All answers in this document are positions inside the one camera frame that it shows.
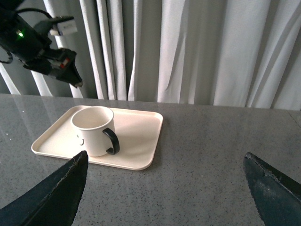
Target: cable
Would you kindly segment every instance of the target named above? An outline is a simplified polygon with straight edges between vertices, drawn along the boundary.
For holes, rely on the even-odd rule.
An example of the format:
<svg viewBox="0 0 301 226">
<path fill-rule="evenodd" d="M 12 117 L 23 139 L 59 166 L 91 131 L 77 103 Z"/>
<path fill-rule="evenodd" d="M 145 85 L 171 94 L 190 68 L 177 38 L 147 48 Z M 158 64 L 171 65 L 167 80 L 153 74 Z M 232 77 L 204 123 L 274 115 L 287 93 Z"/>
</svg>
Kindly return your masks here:
<svg viewBox="0 0 301 226">
<path fill-rule="evenodd" d="M 52 16 L 48 12 L 41 10 L 41 9 L 37 9 L 37 8 L 23 8 L 23 9 L 16 11 L 17 14 L 24 13 L 24 12 L 39 12 L 39 13 L 42 13 L 45 16 L 47 16 L 49 19 L 52 18 Z"/>
<path fill-rule="evenodd" d="M 7 51 L 6 53 L 8 54 L 8 61 L 2 61 L 2 60 L 0 60 L 0 63 L 10 64 L 11 62 L 13 62 L 13 55 L 9 51 Z"/>
</svg>

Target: gray table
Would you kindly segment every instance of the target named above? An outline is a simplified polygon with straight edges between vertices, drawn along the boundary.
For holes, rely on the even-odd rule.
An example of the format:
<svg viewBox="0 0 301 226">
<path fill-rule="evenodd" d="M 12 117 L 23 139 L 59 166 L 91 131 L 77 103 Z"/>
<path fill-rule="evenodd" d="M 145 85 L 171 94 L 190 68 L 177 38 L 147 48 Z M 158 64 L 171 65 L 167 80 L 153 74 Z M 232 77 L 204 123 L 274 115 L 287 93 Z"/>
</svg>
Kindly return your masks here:
<svg viewBox="0 0 301 226">
<path fill-rule="evenodd" d="M 159 112 L 154 161 L 130 171 L 90 164 L 73 225 L 264 225 L 243 172 L 252 152 L 301 182 L 301 112 L 0 95 L 0 208 L 67 162 L 31 144 L 75 105 Z"/>
</svg>

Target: serving tray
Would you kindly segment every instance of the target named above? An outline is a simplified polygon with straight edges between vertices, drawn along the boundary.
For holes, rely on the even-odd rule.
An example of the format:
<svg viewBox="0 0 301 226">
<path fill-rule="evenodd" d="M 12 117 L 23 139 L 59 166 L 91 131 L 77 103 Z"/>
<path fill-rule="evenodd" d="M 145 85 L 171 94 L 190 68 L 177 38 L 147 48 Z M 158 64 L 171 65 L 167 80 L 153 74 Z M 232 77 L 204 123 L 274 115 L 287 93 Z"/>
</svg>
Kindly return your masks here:
<svg viewBox="0 0 301 226">
<path fill-rule="evenodd" d="M 89 106 L 70 108 L 49 129 L 32 144 L 35 154 L 71 159 L 83 150 L 71 125 L 71 117 Z M 89 163 L 143 170 L 153 161 L 163 116 L 156 112 L 146 112 L 110 108 L 114 112 L 115 132 L 119 139 L 120 151 L 116 155 L 106 154 L 89 157 Z"/>
</svg>

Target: white curtain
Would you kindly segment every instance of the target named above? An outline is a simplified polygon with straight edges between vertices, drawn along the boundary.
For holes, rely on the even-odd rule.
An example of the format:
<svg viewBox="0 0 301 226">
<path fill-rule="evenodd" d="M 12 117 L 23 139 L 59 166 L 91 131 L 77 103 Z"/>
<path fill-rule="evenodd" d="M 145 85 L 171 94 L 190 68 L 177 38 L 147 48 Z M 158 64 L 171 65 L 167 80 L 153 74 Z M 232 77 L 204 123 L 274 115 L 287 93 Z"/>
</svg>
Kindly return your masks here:
<svg viewBox="0 0 301 226">
<path fill-rule="evenodd" d="M 0 65 L 0 93 L 301 110 L 301 0 L 26 0 L 72 15 L 51 38 L 84 81 Z M 39 13 L 21 16 L 35 25 Z M 1 60 L 5 51 L 0 51 Z"/>
</svg>

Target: mug handle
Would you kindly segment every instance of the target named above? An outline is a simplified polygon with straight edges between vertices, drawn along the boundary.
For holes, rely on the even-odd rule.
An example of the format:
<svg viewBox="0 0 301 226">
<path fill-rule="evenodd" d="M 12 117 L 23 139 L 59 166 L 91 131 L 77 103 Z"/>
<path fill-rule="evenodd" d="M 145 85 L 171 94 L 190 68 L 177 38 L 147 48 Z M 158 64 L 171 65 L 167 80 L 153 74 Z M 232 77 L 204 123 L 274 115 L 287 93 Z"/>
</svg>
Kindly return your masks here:
<svg viewBox="0 0 301 226">
<path fill-rule="evenodd" d="M 119 150 L 120 150 L 120 146 L 119 146 L 119 141 L 118 141 L 118 138 L 117 138 L 116 134 L 110 128 L 105 128 L 103 130 L 103 133 L 110 138 L 110 140 L 111 140 L 111 142 L 113 144 L 113 148 L 110 147 L 107 150 L 107 153 L 109 153 L 109 154 L 117 154 L 119 152 Z"/>
</svg>

